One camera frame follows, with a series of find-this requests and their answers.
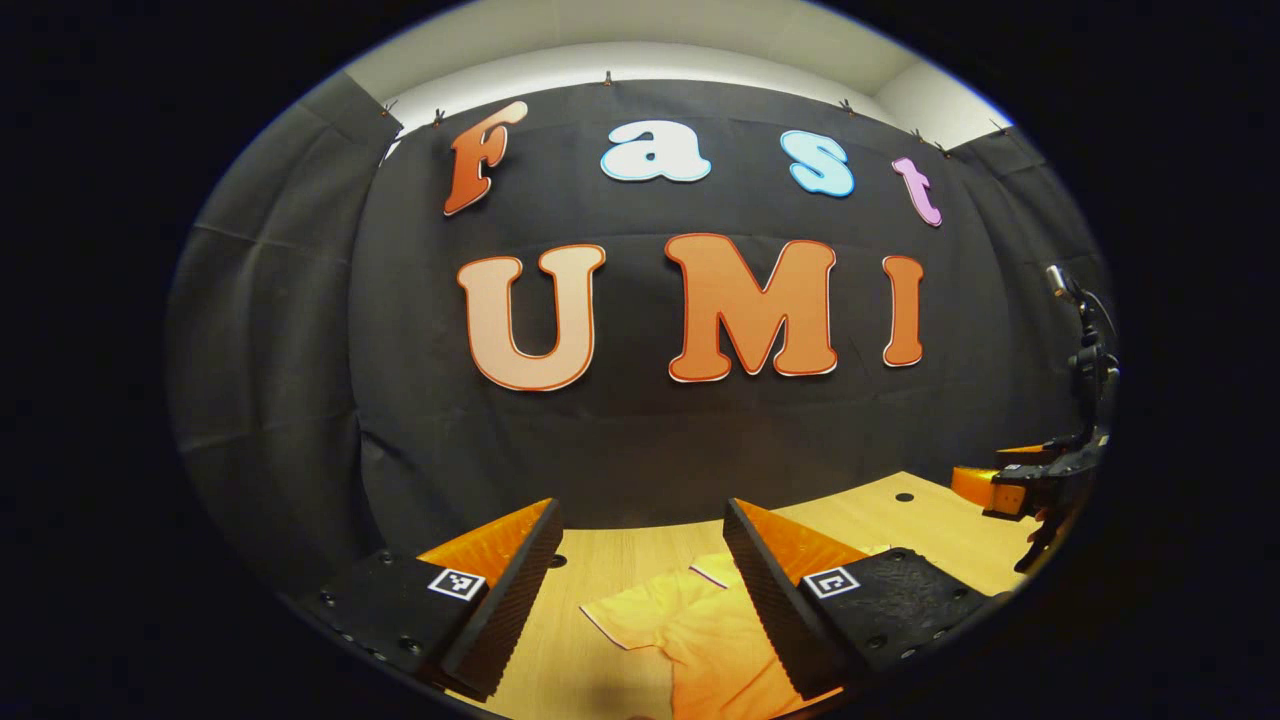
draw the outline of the blue letter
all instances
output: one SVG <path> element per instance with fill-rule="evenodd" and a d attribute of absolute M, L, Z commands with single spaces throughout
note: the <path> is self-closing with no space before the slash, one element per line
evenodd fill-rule
<path fill-rule="evenodd" d="M 854 191 L 854 173 L 845 161 L 849 155 L 835 140 L 794 129 L 782 133 L 782 150 L 796 160 L 791 177 L 809 192 L 844 197 Z"/>
<path fill-rule="evenodd" d="M 636 140 L 649 133 L 653 140 Z M 609 142 L 622 142 L 600 156 L 600 169 L 613 179 L 645 181 L 663 176 L 676 182 L 694 182 L 712 172 L 698 154 L 698 135 L 669 120 L 640 120 L 616 128 Z"/>

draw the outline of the black curtain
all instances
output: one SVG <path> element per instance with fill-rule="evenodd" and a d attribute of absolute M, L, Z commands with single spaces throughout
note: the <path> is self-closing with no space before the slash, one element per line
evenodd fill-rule
<path fill-rule="evenodd" d="M 276 587 L 301 591 L 381 543 L 430 547 L 543 497 L 567 527 L 718 518 L 730 496 L 800 502 L 908 470 L 947 482 L 997 447 L 1076 429 L 1066 357 L 1079 327 L 1043 266 L 1064 263 L 1110 300 L 1089 231 L 1016 129 L 950 152 L 838 106 L 750 87 L 637 81 L 520 96 L 489 195 L 445 218 L 453 140 L 511 100 L 408 133 L 348 77 L 284 113 L 215 190 L 182 259 L 169 322 L 175 436 L 214 519 Z M 599 168 L 608 133 L 669 119 L 698 133 L 712 172 L 625 183 Z M 856 187 L 813 195 L 780 136 L 835 138 Z M 942 225 L 915 213 L 891 163 L 931 181 Z M 682 282 L 663 254 L 726 234 L 763 284 L 782 246 L 836 250 L 827 375 L 733 370 L 680 384 Z M 512 255 L 517 343 L 556 342 L 538 258 L 591 242 L 590 370 L 513 392 L 470 356 L 466 263 Z M 881 268 L 924 268 L 924 357 L 887 368 Z"/>
<path fill-rule="evenodd" d="M 909 470 L 948 482 L 956 464 L 987 465 L 997 447 L 1076 429 L 1066 356 L 1078 320 L 1050 295 L 1043 264 L 1066 260 L 1091 287 L 1101 261 L 1079 213 L 1042 159 L 1011 137 L 947 158 L 883 123 L 782 92 L 708 82 L 585 85 L 520 96 L 489 195 L 443 215 L 453 140 L 516 97 L 410 133 L 370 191 L 353 258 L 352 379 L 362 477 L 379 525 L 425 547 L 541 497 L 579 528 L 719 516 L 724 498 L 799 502 Z M 681 122 L 710 174 L 618 182 L 600 170 L 614 127 Z M 790 177 L 780 136 L 835 138 L 856 187 L 813 195 Z M 940 228 L 913 209 L 891 163 L 931 181 Z M 763 286 L 791 240 L 831 245 L 831 333 L 838 368 L 809 378 L 767 366 L 680 384 L 667 363 L 682 343 L 680 268 L 663 254 L 680 233 L 737 243 Z M 547 250 L 595 243 L 596 350 L 590 370 L 549 393 L 485 379 L 470 356 L 466 263 L 518 258 L 517 345 L 556 342 Z M 924 266 L 924 359 L 887 368 L 891 293 L 881 260 Z M 722 348 L 731 346 L 722 331 Z"/>
<path fill-rule="evenodd" d="M 401 126 L 347 74 L 298 100 L 214 188 L 166 327 L 178 448 L 212 519 L 279 589 L 381 544 L 358 475 L 351 251 Z"/>

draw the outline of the cable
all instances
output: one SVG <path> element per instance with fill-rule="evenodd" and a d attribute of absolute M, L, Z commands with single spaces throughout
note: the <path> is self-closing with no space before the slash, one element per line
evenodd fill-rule
<path fill-rule="evenodd" d="M 1102 318 L 1106 319 L 1106 322 L 1107 322 L 1107 327 L 1111 328 L 1111 337 L 1119 340 L 1120 333 L 1116 332 L 1116 325 L 1115 325 L 1115 323 L 1111 322 L 1111 315 L 1107 314 L 1107 309 L 1102 305 L 1102 301 L 1098 300 L 1098 296 L 1093 295 L 1092 292 L 1089 292 L 1087 290 L 1082 290 L 1080 292 L 1083 292 L 1085 297 L 1088 297 L 1089 300 L 1092 300 L 1098 306 L 1098 310 L 1102 311 Z"/>

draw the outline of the orange letter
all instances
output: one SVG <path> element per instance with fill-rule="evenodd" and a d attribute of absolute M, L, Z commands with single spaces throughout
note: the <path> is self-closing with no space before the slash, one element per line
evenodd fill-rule
<path fill-rule="evenodd" d="M 444 201 L 444 215 L 449 217 L 480 200 L 489 192 L 493 181 L 480 174 L 480 161 L 497 168 L 507 154 L 507 127 L 498 123 L 518 123 L 525 119 L 529 105 L 520 100 L 480 120 L 453 141 L 453 191 Z"/>
<path fill-rule="evenodd" d="M 884 364 L 890 368 L 915 365 L 924 356 L 920 345 L 920 279 L 924 268 L 902 255 L 890 255 L 881 263 L 888 275 L 893 295 L 893 325 L 884 346 Z"/>
<path fill-rule="evenodd" d="M 476 368 L 511 389 L 559 389 L 582 377 L 595 352 L 591 273 L 604 264 L 604 249 L 566 245 L 548 250 L 538 266 L 556 278 L 556 347 L 541 357 L 516 347 L 511 329 L 511 283 L 522 270 L 515 258 L 489 258 L 458 270 L 467 293 L 467 337 Z"/>
<path fill-rule="evenodd" d="M 724 323 L 742 366 L 756 374 L 782 323 L 787 334 L 773 369 L 783 375 L 820 375 L 836 369 L 831 348 L 827 282 L 836 252 L 820 242 L 788 242 L 764 290 L 737 246 L 722 234 L 681 234 L 667 242 L 667 258 L 685 274 L 685 350 L 671 361 L 682 383 L 718 380 L 732 363 L 719 351 Z"/>

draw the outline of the white wall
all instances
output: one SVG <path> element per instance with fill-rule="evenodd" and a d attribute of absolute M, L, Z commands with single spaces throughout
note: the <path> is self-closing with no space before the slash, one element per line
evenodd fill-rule
<path fill-rule="evenodd" d="M 813 73 L 727 50 L 666 42 L 594 42 L 538 50 L 474 65 L 380 100 L 384 105 L 396 102 L 392 115 L 407 133 L 434 122 L 436 108 L 448 117 L 526 92 L 604 82 L 605 70 L 618 82 L 700 79 L 777 90 L 832 105 L 847 99 L 855 113 L 901 127 L 876 100 Z"/>
<path fill-rule="evenodd" d="M 790 92 L 838 105 L 847 99 L 855 113 L 905 132 L 919 129 L 946 149 L 1012 124 L 1000 110 L 964 83 L 927 61 L 919 61 L 884 83 L 874 97 L 838 82 L 760 58 L 694 45 L 664 42 L 595 42 L 538 50 L 433 79 L 398 96 L 392 115 L 403 133 L 486 102 L 527 92 L 613 79 L 700 79 Z M 392 145 L 390 151 L 396 150 Z"/>
<path fill-rule="evenodd" d="M 920 61 L 884 83 L 876 102 L 897 118 L 897 127 L 919 129 L 928 142 L 947 150 L 1012 124 L 1000 110 L 964 83 Z"/>

